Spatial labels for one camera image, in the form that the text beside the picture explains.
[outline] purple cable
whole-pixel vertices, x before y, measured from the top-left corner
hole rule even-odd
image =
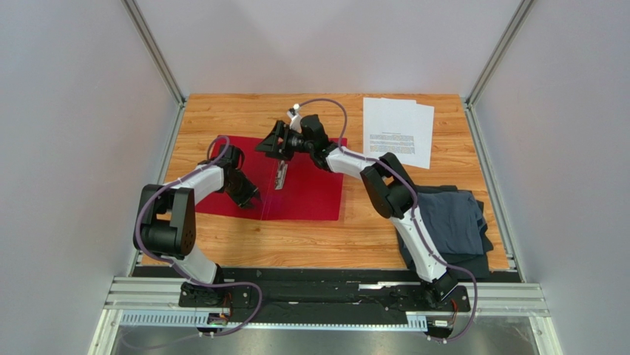
[[[345,111],[345,108],[338,101],[335,101],[335,100],[333,100],[331,98],[313,98],[311,100],[307,100],[307,101],[302,102],[301,104],[299,104],[299,106],[302,107],[302,106],[305,106],[305,105],[310,104],[311,102],[315,102],[315,101],[325,101],[325,102],[330,102],[332,104],[336,104],[343,111],[343,118],[344,118],[344,120],[343,120],[343,128],[342,128],[341,134],[339,135],[339,140],[338,140],[338,142],[341,142],[342,139],[343,139],[343,135],[345,134],[346,126],[348,125],[348,113]],[[472,312],[470,314],[470,318],[468,319],[468,323],[466,323],[466,326],[464,327],[464,329],[461,332],[459,332],[459,334],[455,335],[454,337],[450,337],[448,339],[446,339],[446,338],[436,338],[436,341],[437,342],[443,342],[445,340],[455,341],[457,339],[462,338],[468,332],[468,330],[470,329],[470,326],[473,324],[473,320],[475,320],[475,313],[477,311],[477,279],[475,278],[475,275],[472,272],[470,272],[468,269],[466,269],[466,268],[462,268],[460,266],[455,266],[455,265],[450,265],[449,263],[443,261],[440,257],[438,257],[437,255],[434,254],[434,251],[431,248],[429,248],[429,244],[427,243],[427,240],[424,238],[424,235],[420,231],[420,225],[418,224],[418,220],[416,219],[416,207],[418,206],[418,195],[417,195],[417,192],[407,181],[405,181],[402,178],[402,176],[400,176],[397,172],[393,171],[393,169],[391,169],[389,166],[387,166],[385,163],[383,163],[379,159],[368,158],[366,156],[356,154],[355,152],[352,152],[350,150],[346,150],[346,148],[341,146],[341,145],[339,145],[339,150],[344,155],[348,155],[348,156],[351,156],[353,158],[364,159],[366,161],[371,161],[371,162],[379,164],[385,170],[387,170],[390,174],[392,174],[392,176],[394,176],[395,179],[400,181],[404,185],[404,187],[406,187],[409,190],[409,192],[411,193],[411,197],[413,199],[413,206],[411,207],[411,220],[413,221],[413,225],[416,227],[416,231],[418,232],[418,235],[420,235],[420,240],[422,241],[422,244],[429,251],[429,255],[433,259],[435,259],[438,263],[442,264],[443,266],[445,266],[447,268],[451,268],[453,270],[458,270],[458,271],[464,272],[472,280],[472,288],[473,288],[473,290],[475,292],[475,297],[474,297],[474,299],[472,301]]]
[[[180,269],[179,267],[177,267],[177,265],[175,265],[175,263],[170,260],[170,259],[164,259],[162,257],[158,257],[155,254],[151,253],[144,245],[142,238],[140,237],[140,227],[142,225],[142,219],[144,219],[144,216],[146,215],[147,211],[149,210],[149,207],[151,206],[152,203],[155,202],[155,200],[157,200],[160,195],[165,192],[167,189],[170,189],[171,187],[178,185],[179,183],[183,183],[184,181],[188,180],[189,178],[192,178],[193,176],[195,176],[196,174],[202,172],[203,170],[206,170],[207,168],[209,168],[210,166],[213,166],[214,163],[216,161],[218,161],[219,159],[221,159],[227,152],[227,149],[230,145],[230,139],[228,137],[226,137],[225,135],[220,135],[218,137],[216,137],[212,143],[210,143],[210,146],[208,147],[208,152],[211,151],[212,147],[214,146],[214,144],[219,140],[219,139],[223,139],[226,141],[226,145],[223,147],[223,150],[221,150],[221,152],[219,153],[219,155],[213,159],[210,163],[207,163],[206,165],[197,168],[195,170],[193,170],[192,172],[184,175],[184,177],[181,177],[175,181],[172,181],[171,183],[167,183],[166,185],[162,186],[159,190],[157,190],[148,200],[147,202],[144,204],[144,206],[142,206],[142,209],[140,209],[140,213],[138,213],[138,219],[136,220],[135,223],[135,240],[136,243],[138,244],[138,247],[140,247],[140,250],[142,250],[142,252],[151,257],[152,259],[155,260],[159,260],[159,261],[163,261],[165,263],[168,263],[170,266],[173,267],[173,269],[183,278],[187,279],[190,282],[193,282],[197,285],[201,285],[207,288],[226,288],[226,287],[233,287],[233,286],[251,286],[252,288],[256,289],[256,291],[258,292],[258,303],[256,304],[256,308],[254,309],[253,312],[251,312],[250,316],[247,317],[247,319],[245,319],[244,321],[242,321],[239,325],[237,325],[236,327],[229,329],[227,331],[222,331],[220,333],[216,333],[214,334],[214,337],[223,337],[225,335],[229,335],[229,334],[233,334],[237,331],[239,331],[240,329],[242,329],[244,326],[246,326],[255,316],[256,314],[258,314],[258,311],[260,310],[260,306],[263,303],[263,290],[260,289],[260,287],[258,285],[256,285],[255,283],[249,283],[249,282],[237,282],[237,283],[221,283],[221,284],[211,284],[211,283],[202,283],[199,280],[193,279],[192,277],[190,277],[188,274],[186,274],[184,272],[184,270]],[[192,335],[188,335],[186,337],[182,337],[179,339],[176,339],[172,342],[168,342],[166,344],[160,344],[160,345],[153,345],[153,346],[147,346],[147,347],[138,347],[135,345],[131,345],[129,344],[124,337],[120,338],[120,341],[123,345],[125,345],[128,348],[131,348],[133,350],[144,350],[144,351],[150,351],[150,350],[155,350],[155,349],[159,349],[159,348],[165,348],[167,346],[170,345],[174,345],[177,344],[179,342],[188,340],[188,339],[194,339],[196,337],[199,337],[199,334],[192,334]]]

